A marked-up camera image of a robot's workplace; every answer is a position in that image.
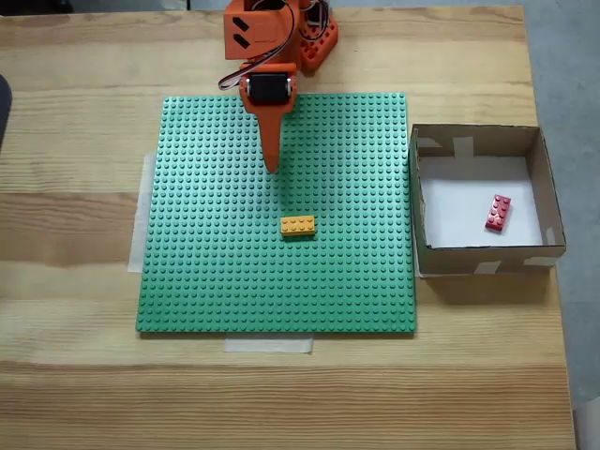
wooden table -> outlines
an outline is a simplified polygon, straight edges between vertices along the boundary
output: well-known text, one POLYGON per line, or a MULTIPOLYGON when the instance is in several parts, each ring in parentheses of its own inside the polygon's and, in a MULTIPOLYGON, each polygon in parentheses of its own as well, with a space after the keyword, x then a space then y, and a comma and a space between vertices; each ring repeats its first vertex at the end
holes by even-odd
MULTIPOLYGON (((404 91, 412 122, 535 125, 520 7, 339 9, 301 92, 404 91)), ((142 339, 128 254, 165 96, 215 94, 219 13, 0 19, 0 446, 574 448, 554 271, 418 280, 418 334, 312 354, 142 339)))

lego brick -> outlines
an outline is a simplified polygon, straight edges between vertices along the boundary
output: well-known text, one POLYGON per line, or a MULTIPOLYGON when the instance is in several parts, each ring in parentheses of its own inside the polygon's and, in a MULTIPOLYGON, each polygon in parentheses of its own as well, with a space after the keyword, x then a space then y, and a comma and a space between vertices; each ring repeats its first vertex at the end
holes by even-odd
POLYGON ((314 233, 314 216, 294 216, 281 218, 282 236, 308 236, 314 233))
POLYGON ((502 195, 495 195, 487 214, 486 228, 501 232, 508 216, 510 199, 502 195))

white tape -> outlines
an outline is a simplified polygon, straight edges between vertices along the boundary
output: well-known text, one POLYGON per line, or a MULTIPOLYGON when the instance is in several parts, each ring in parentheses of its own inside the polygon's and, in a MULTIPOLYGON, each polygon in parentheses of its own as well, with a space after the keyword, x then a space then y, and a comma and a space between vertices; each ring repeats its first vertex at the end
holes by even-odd
POLYGON ((545 265, 548 267, 556 263, 557 258, 551 256, 532 256, 523 261, 523 265, 545 265))
POLYGON ((475 274, 487 274, 487 275, 495 274, 496 271, 498 270, 498 267, 500 267, 501 263, 502 263, 502 261, 480 262, 479 264, 477 264, 477 267, 475 268, 474 273, 475 274))
POLYGON ((431 138, 417 138, 416 143, 419 147, 442 148, 437 142, 431 138))
POLYGON ((225 352, 310 353, 312 335, 304 333, 227 334, 225 352))
POLYGON ((131 249, 129 251, 129 265, 127 266, 128 272, 140 274, 143 270, 143 254, 146 247, 146 231, 148 230, 148 217, 150 216, 154 168, 156 163, 156 153, 148 154, 143 159, 140 192, 138 193, 138 207, 135 211, 133 234, 131 236, 131 249))
POLYGON ((467 138, 452 138, 454 144, 454 156, 456 158, 473 157, 473 136, 467 138))
POLYGON ((546 244, 549 246, 556 245, 556 237, 554 236, 554 229, 551 227, 546 230, 546 244))

open cardboard box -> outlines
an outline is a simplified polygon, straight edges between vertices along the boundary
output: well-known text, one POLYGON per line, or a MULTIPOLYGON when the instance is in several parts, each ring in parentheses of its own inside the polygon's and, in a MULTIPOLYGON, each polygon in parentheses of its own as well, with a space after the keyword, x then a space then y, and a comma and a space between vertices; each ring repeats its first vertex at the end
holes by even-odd
POLYGON ((565 241, 539 127, 414 125, 411 200, 423 275, 548 270, 565 241), (511 199, 501 232, 494 195, 511 199))

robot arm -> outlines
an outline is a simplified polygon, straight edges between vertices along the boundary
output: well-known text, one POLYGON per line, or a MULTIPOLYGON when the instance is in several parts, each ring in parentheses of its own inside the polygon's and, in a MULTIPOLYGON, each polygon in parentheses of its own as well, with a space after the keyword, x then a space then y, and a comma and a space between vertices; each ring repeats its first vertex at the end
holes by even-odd
POLYGON ((232 0, 225 9, 225 57, 247 61, 218 86, 239 86, 246 111, 257 116, 270 173, 278 169, 281 120, 293 109, 296 71, 317 70, 338 42, 329 11, 325 0, 232 0))

